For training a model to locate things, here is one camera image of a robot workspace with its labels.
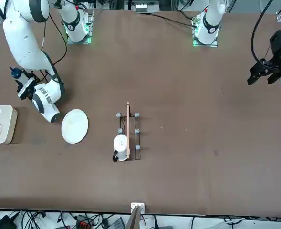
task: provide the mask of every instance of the electronic device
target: electronic device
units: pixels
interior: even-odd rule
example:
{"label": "electronic device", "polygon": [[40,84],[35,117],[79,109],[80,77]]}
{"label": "electronic device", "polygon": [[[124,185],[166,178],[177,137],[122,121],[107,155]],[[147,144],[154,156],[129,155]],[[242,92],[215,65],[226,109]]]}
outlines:
{"label": "electronic device", "polygon": [[9,144],[13,139],[17,111],[10,105],[0,105],[0,144]]}
{"label": "electronic device", "polygon": [[158,0],[125,0],[125,10],[132,10],[138,13],[153,13],[158,12],[159,1]]}

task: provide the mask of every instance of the floor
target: floor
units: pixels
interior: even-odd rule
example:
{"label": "floor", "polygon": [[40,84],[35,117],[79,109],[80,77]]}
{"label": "floor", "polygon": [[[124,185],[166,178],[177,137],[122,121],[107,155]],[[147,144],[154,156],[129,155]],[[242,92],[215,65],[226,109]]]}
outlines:
{"label": "floor", "polygon": [[[10,215],[12,212],[0,212],[0,219],[4,215]],[[15,224],[18,229],[21,229],[21,219],[23,213],[20,213],[18,217],[15,219]],[[41,229],[56,229],[63,227],[63,223],[57,223],[59,213],[47,213],[45,218],[39,217],[36,222],[40,226]],[[141,220],[140,229],[150,229],[154,227],[154,218],[152,215],[143,215],[146,221]],[[111,225],[117,219],[122,217],[124,224],[126,225],[129,219],[129,215],[114,215],[109,218],[109,224]],[[167,227],[167,229],[191,229],[192,217],[178,217],[178,216],[156,216],[159,227]],[[29,217],[27,215],[24,218],[24,227],[27,223]],[[63,214],[63,220],[66,226],[73,227],[75,225],[75,220],[68,214]],[[223,219],[212,219],[212,218],[195,218],[193,223],[193,229],[232,229],[231,226],[224,224],[220,226],[220,223],[223,223]],[[281,222],[270,222],[270,221],[253,221],[253,220],[244,220],[241,223],[234,226],[234,229],[281,229]]]}

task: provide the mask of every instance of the white mug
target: white mug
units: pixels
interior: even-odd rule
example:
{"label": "white mug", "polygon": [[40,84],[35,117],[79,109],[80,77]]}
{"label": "white mug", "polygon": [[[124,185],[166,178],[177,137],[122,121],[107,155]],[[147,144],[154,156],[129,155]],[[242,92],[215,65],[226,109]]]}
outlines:
{"label": "white mug", "polygon": [[117,135],[114,139],[113,161],[127,160],[127,137],[125,135]]}

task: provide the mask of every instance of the wooden stick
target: wooden stick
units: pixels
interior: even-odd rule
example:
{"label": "wooden stick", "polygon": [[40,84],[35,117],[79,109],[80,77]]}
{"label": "wooden stick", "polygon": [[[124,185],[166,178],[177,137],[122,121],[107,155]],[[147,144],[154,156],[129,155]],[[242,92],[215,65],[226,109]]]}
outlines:
{"label": "wooden stick", "polygon": [[126,157],[130,158],[130,104],[126,103],[126,137],[127,137],[127,149]]}

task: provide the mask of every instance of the brown table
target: brown table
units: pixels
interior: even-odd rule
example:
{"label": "brown table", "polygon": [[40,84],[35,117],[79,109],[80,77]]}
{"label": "brown table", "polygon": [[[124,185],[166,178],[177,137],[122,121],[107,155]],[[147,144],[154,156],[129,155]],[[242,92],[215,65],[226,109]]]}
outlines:
{"label": "brown table", "polygon": [[[131,202],[145,202],[150,213],[281,216],[281,86],[246,82],[258,16],[227,14],[219,47],[193,48],[187,27],[102,11],[92,44],[69,45],[56,65],[67,88],[62,118],[75,108],[89,118],[76,145],[63,140],[61,122],[46,122],[17,97],[9,71],[17,64],[1,28],[0,104],[19,117],[12,144],[0,145],[0,208],[129,212]],[[259,57],[280,28],[264,16]],[[33,29],[40,43],[43,25]],[[44,50],[53,61],[64,51],[50,20]],[[116,113],[127,95],[141,115],[141,160],[114,163]]]}

